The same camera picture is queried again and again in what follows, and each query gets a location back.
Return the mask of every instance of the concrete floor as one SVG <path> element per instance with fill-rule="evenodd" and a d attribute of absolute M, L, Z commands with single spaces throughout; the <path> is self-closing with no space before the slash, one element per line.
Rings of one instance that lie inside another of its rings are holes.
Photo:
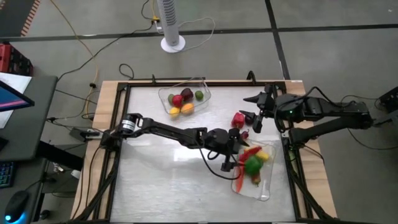
<path fill-rule="evenodd" d="M 147 27 L 140 10 L 144 0 L 57 1 L 79 34 L 113 34 Z M 268 28 L 270 22 L 263 0 L 176 0 L 180 21 L 205 16 L 215 19 L 218 29 Z M 352 26 L 398 23 L 397 1 L 271 1 L 278 27 Z M 209 29 L 201 21 L 186 30 Z M 42 1 L 28 36 L 72 35 L 65 21 L 49 1 Z M 206 35 L 186 37 L 195 45 Z M 280 33 L 291 79 L 303 80 L 307 89 L 319 86 L 332 100 L 354 94 L 378 97 L 398 83 L 398 29 L 336 30 Z M 257 78 L 283 79 L 271 33 L 216 34 L 200 48 L 176 55 L 160 49 L 160 37 L 122 39 L 97 58 L 100 80 L 123 80 L 118 66 L 128 63 L 136 78 L 195 77 L 207 79 L 245 78 L 253 70 Z M 96 52 L 109 39 L 85 41 Z M 89 55 L 74 40 L 12 43 L 35 65 L 35 75 L 57 75 L 80 66 Z M 92 63 L 66 76 L 58 84 L 64 90 L 85 97 L 94 77 Z M 381 112 L 367 101 L 374 116 Z M 56 93 L 50 116 L 77 114 L 83 102 Z M 90 125 L 82 119 L 65 124 Z M 355 131 L 374 147 L 398 145 L 389 126 Z M 66 129 L 47 124 L 42 136 L 54 144 L 76 142 Z M 346 130 L 320 138 L 331 192 L 338 216 L 357 222 L 396 223 L 398 220 L 398 150 L 373 151 L 354 142 Z M 51 222 L 68 217 L 69 199 L 50 198 L 46 208 L 62 211 Z"/>

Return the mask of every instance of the clear plastic container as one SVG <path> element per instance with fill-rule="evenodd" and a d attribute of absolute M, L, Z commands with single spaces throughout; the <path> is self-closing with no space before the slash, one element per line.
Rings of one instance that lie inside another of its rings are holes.
<path fill-rule="evenodd" d="M 192 100 L 184 103 L 184 104 L 193 103 L 193 113 L 200 111 L 208 106 L 208 100 L 210 100 L 211 98 L 211 93 L 206 85 L 206 82 L 202 78 L 191 78 L 190 80 L 176 84 L 174 86 L 159 89 L 158 91 L 159 98 L 163 104 L 164 110 L 166 111 L 166 113 L 170 114 L 171 118 L 173 118 L 172 116 L 173 113 L 171 113 L 170 110 L 174 106 L 169 103 L 169 95 L 170 94 L 179 95 L 181 94 L 181 91 L 185 88 L 189 88 L 193 92 Z M 202 100 L 197 100 L 197 98 L 195 97 L 195 92 L 198 90 L 200 90 L 203 93 Z M 184 116 L 188 116 L 191 113 L 181 113 L 181 114 Z"/>
<path fill-rule="evenodd" d="M 266 201 L 271 196 L 271 177 L 272 177 L 272 166 L 274 165 L 274 159 L 276 156 L 276 149 L 266 144 L 265 142 L 258 142 L 253 140 L 246 141 L 251 147 L 253 146 L 261 146 L 262 151 L 269 155 L 269 158 L 266 162 L 264 162 L 263 166 L 260 169 L 260 178 L 261 181 L 258 185 L 253 184 L 251 181 L 251 177 L 248 174 L 244 174 L 243 177 L 243 185 L 241 190 L 237 192 L 236 185 L 238 180 L 232 181 L 232 190 L 238 194 L 256 198 L 257 200 Z M 244 148 L 239 150 L 239 156 L 243 154 Z M 235 167 L 234 177 L 239 175 L 239 168 Z"/>

